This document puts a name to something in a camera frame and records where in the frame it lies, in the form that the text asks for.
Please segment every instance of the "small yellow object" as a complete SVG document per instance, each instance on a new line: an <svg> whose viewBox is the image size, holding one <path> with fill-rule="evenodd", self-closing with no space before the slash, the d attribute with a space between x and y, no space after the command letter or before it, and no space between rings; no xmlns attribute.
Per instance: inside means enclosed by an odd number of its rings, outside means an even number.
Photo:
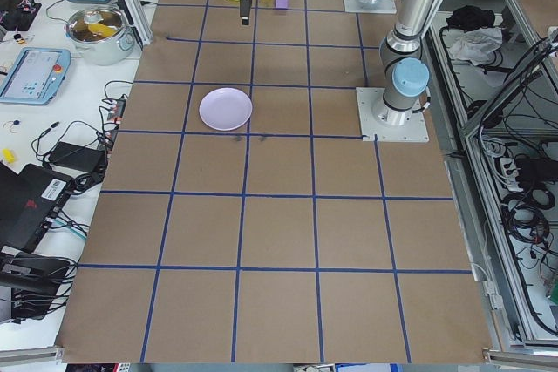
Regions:
<svg viewBox="0 0 558 372"><path fill-rule="evenodd" d="M100 35L105 38L112 37L114 34L116 34L115 29L100 23L87 24L87 27L89 28L89 31L92 32L93 34Z"/></svg>
<svg viewBox="0 0 558 372"><path fill-rule="evenodd" d="M2 150L2 155L4 157L4 159L6 160L7 163L13 163L14 161L16 161L16 156L14 156L14 153L11 152L11 150L8 150L7 148L4 148Z"/></svg>

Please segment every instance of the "power adapter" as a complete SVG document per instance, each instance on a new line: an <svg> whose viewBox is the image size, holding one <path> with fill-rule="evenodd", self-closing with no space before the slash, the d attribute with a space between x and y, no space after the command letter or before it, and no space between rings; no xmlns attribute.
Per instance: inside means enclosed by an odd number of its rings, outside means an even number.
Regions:
<svg viewBox="0 0 558 372"><path fill-rule="evenodd" d="M59 141L49 154L48 163L85 173L98 172L105 165L105 151Z"/></svg>

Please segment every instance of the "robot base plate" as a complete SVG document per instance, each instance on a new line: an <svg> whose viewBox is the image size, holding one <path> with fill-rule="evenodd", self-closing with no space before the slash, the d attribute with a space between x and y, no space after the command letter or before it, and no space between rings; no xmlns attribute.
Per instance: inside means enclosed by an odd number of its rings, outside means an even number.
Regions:
<svg viewBox="0 0 558 372"><path fill-rule="evenodd" d="M426 130L425 117L422 113L413 113L403 126L388 126L378 122L372 114L372 105L384 94L384 88L358 87L357 102L358 116L360 117L360 132L363 141L378 141L391 143L427 143L428 131Z"/></svg>
<svg viewBox="0 0 558 372"><path fill-rule="evenodd" d="M397 12L393 0L377 0L375 3L360 3L358 0L344 0L345 12L351 13L383 13Z"/></svg>

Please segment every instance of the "white table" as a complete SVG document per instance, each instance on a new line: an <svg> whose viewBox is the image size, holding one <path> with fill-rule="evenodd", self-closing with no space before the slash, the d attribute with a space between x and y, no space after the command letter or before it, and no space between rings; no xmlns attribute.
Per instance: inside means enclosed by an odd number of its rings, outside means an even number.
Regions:
<svg viewBox="0 0 558 372"><path fill-rule="evenodd" d="M57 0L38 0L43 4L38 12L31 29L23 33L28 42L24 46L64 48L71 52L71 66L58 91L58 95L45 106L28 105L0 105L0 149L12 150L17 161L9 165L12 170L19 172L26 164L38 164L31 150L31 141L52 123L59 121L57 128L53 129L41 140L41 149L48 150L60 137L68 124L74 120L83 120L100 129L101 120L98 106L104 97L103 87L106 82L114 79L133 81L137 70L141 50L136 45L134 52L126 59L111 66L97 66L88 64L79 56L70 39L65 36L64 23L49 19L46 8ZM68 3L57 4L49 11L54 17L68 19L78 10L87 9L89 5ZM151 22L154 14L154 5L145 7L146 15ZM11 40L14 32L8 32L5 39ZM0 65L9 66L22 45L15 41L0 44ZM109 95L119 98L123 93L130 91L130 85L112 84ZM8 126L3 125L9 121L19 120L20 124L13 127L13 133ZM87 144L92 139L92 130L81 125L71 128L65 141L78 145ZM76 175L77 172L65 171ZM71 198L65 206L65 211L77 222L89 224L99 196L100 186L95 186L87 193ZM65 256L77 260L81 255L84 241L71 232L47 233L35 253L49 256ZM64 310L59 309L47 315L41 321L26 320L22 324L0 325L0 350L15 350L23 348L45 348L52 346L58 333Z"/></svg>

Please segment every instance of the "white cloth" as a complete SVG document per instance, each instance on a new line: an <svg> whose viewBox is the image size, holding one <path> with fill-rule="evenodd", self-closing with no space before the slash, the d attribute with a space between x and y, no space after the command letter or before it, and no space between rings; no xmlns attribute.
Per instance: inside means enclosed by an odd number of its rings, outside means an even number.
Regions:
<svg viewBox="0 0 558 372"><path fill-rule="evenodd" d="M470 61L473 65L489 64L494 60L493 51L502 45L500 28L481 28L466 32L448 50L453 60Z"/></svg>

